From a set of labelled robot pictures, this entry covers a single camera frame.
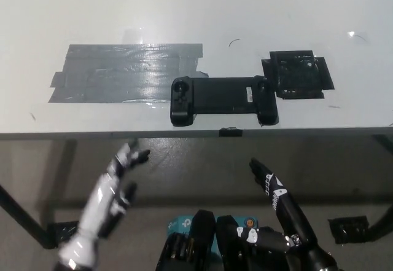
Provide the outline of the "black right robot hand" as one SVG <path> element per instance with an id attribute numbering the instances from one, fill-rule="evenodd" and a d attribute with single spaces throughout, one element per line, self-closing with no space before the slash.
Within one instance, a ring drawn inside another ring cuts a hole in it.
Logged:
<path id="1" fill-rule="evenodd" d="M 239 239 L 261 249 L 298 256 L 313 256 L 320 251 L 313 228 L 276 174 L 255 158 L 251 159 L 249 166 L 256 183 L 268 196 L 283 232 L 237 227 Z"/>

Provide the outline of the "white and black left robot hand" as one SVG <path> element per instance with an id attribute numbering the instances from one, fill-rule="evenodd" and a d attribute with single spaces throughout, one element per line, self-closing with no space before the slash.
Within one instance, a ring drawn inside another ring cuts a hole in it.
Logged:
<path id="1" fill-rule="evenodd" d="M 58 252 L 55 270 L 94 270 L 98 263 L 98 243 L 109 221 L 126 213 L 137 189 L 131 183 L 125 192 L 121 183 L 125 173 L 149 159 L 150 150 L 138 142 L 125 143 L 113 156 L 106 172 L 92 190 L 77 225 L 76 233 Z"/>

